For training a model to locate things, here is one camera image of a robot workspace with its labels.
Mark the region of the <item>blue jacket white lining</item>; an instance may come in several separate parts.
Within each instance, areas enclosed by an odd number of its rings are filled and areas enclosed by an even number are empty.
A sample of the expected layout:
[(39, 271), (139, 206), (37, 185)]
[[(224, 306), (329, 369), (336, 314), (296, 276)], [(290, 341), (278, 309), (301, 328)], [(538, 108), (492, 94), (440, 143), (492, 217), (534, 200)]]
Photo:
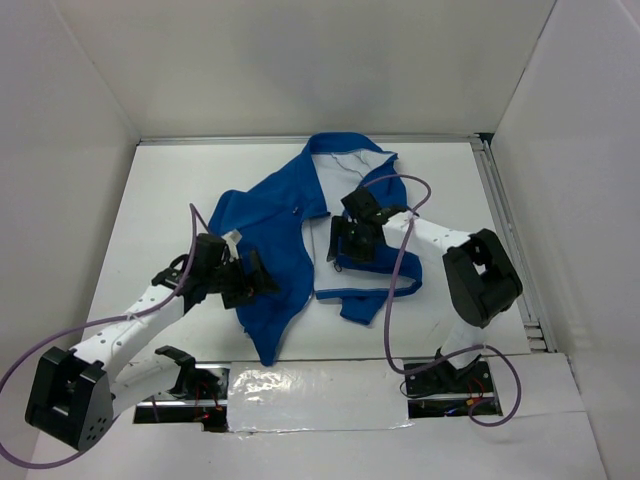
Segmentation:
[(240, 236), (238, 252), (256, 251), (278, 285), (237, 308), (237, 318), (265, 366), (275, 363), (281, 339), (311, 299), (337, 300), (344, 319), (368, 326), (383, 307), (397, 257), (378, 245), (369, 264), (339, 254), (328, 261), (331, 220), (346, 213), (341, 200), (365, 185), (383, 207), (406, 206), (397, 177), (398, 155), (358, 133), (319, 133), (282, 168), (247, 191), (220, 197), (209, 228)]

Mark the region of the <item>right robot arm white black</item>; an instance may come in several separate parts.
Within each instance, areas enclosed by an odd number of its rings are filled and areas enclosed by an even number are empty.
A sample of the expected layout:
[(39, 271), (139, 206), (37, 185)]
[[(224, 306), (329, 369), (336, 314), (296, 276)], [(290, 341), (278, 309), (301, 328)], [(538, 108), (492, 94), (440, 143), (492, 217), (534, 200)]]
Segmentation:
[[(341, 200), (346, 214), (331, 223), (329, 261), (344, 257), (369, 266), (381, 247), (397, 251), (387, 290), (383, 348), (392, 371), (416, 375), (436, 369), (436, 379), (448, 392), (460, 391), (471, 379), (471, 369), (489, 348), (484, 330), (508, 311), (523, 293), (523, 284), (497, 234), (453, 230), (420, 218), (399, 205), (383, 207), (367, 188), (358, 188)], [(440, 265), (458, 320), (434, 360), (404, 369), (392, 358), (391, 313), (402, 263), (408, 254)]]

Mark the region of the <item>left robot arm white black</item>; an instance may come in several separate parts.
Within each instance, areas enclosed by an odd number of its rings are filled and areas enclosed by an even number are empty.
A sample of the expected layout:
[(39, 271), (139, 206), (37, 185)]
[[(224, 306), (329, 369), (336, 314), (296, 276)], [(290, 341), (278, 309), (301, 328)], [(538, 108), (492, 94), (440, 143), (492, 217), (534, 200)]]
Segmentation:
[(92, 448), (129, 407), (156, 394), (176, 399), (196, 390), (194, 356), (165, 345), (137, 356), (156, 336), (210, 294), (227, 309), (278, 292), (259, 253), (236, 252), (224, 237), (200, 233), (117, 320), (75, 346), (52, 347), (39, 359), (26, 422), (78, 452)]

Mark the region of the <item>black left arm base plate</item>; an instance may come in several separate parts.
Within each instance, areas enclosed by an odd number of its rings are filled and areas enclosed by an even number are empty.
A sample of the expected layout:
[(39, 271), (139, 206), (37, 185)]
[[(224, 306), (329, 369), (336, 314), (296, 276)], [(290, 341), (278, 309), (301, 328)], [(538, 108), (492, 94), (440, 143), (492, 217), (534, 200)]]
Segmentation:
[(158, 412), (171, 408), (186, 409), (192, 411), (195, 417), (209, 411), (222, 413), (227, 406), (230, 371), (230, 363), (197, 363), (194, 379), (186, 381), (182, 393), (156, 393), (139, 402), (136, 407), (156, 408)]

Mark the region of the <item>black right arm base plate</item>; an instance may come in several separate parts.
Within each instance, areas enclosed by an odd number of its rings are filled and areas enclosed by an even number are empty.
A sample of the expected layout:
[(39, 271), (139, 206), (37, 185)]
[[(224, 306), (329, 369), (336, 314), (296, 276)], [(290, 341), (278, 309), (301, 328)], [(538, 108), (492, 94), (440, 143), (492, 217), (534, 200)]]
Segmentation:
[(410, 399), (437, 395), (484, 396), (494, 392), (494, 384), (488, 363), (477, 360), (461, 370), (443, 363), (432, 369), (407, 375), (400, 385), (400, 391)]

